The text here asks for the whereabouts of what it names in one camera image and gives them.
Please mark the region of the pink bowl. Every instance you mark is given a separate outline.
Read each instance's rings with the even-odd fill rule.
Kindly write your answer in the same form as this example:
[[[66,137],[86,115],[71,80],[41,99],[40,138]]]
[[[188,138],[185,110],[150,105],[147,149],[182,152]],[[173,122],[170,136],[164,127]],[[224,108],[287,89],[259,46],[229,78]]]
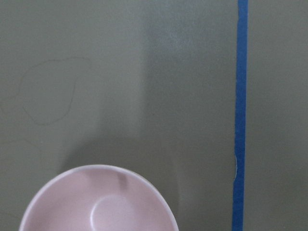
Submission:
[[[176,231],[161,193],[141,175],[87,165],[47,182],[24,212],[21,231]]]

